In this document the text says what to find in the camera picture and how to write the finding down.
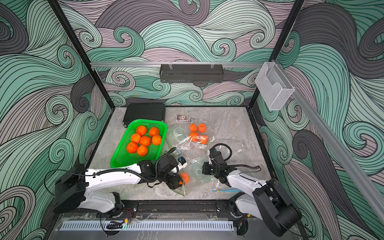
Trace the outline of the orange fruit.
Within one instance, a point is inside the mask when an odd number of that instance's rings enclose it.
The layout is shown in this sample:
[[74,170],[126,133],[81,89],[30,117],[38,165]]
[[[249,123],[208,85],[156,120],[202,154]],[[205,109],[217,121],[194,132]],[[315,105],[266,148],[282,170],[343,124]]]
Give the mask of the orange fruit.
[[135,134],[131,135],[131,142],[139,144],[141,141],[141,138],[142,138],[142,136],[140,134],[135,133]]
[[190,181],[190,176],[187,173],[181,172],[180,177],[183,180],[184,185],[187,185]]
[[142,136],[139,143],[141,146],[149,147],[152,143],[152,139],[148,136]]
[[127,144],[126,150],[130,154],[135,154],[139,148],[139,145],[136,142],[130,142]]
[[150,128],[149,130],[149,136],[152,138],[153,136],[156,136],[156,135],[159,135],[160,134],[160,130],[156,127],[152,127]]
[[152,144],[155,146],[159,146],[162,143],[162,137],[160,135],[152,136]]
[[148,147],[141,145],[137,148],[137,154],[140,157],[145,157],[148,154]]

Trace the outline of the green-zip bag of oranges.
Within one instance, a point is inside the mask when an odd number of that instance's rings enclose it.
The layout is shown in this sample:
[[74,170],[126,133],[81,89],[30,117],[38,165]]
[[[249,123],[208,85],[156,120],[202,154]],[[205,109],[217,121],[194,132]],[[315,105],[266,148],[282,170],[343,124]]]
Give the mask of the green-zip bag of oranges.
[[182,169],[179,173],[184,172],[190,176],[190,181],[187,185],[183,185],[174,190],[176,194],[179,194],[187,199],[224,199],[229,194],[235,193],[212,193],[212,185],[214,181],[217,181],[214,176],[203,175],[202,167],[203,163],[209,161],[207,153],[202,150],[188,150],[181,153],[182,157],[187,160],[188,165]]

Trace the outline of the orange fruit taken out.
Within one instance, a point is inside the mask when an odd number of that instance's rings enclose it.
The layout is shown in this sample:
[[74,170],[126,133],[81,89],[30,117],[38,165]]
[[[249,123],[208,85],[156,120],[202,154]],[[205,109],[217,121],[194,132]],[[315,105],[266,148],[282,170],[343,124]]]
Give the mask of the orange fruit taken out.
[[144,136],[147,134],[147,128],[143,125],[140,125],[136,128],[136,133],[139,134],[140,136]]

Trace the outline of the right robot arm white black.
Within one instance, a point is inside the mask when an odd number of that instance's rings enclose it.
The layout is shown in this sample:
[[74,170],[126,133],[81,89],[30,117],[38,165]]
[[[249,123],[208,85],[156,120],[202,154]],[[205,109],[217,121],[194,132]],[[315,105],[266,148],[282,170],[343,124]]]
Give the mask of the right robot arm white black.
[[258,170],[260,167],[227,164],[233,152],[224,143],[215,144],[208,153],[209,161],[203,164],[202,174],[214,176],[221,184],[240,191],[230,198],[228,205],[235,217],[251,215],[258,218],[277,237],[301,220],[297,205],[276,179],[259,180],[239,170]]

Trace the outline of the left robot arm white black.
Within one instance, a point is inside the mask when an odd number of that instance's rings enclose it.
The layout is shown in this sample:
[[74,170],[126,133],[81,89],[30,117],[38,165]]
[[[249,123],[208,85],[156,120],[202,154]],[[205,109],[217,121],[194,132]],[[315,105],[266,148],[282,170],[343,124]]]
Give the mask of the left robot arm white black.
[[96,170],[75,165],[68,171],[62,170],[63,175],[55,181],[53,212],[63,214],[87,209],[105,217],[118,217],[124,208],[120,194],[104,193],[105,188],[138,184],[152,188],[161,183],[171,190],[182,187],[185,179],[180,171],[187,166],[187,161],[184,157],[172,156],[174,151],[172,148],[156,161],[141,161],[126,167]]

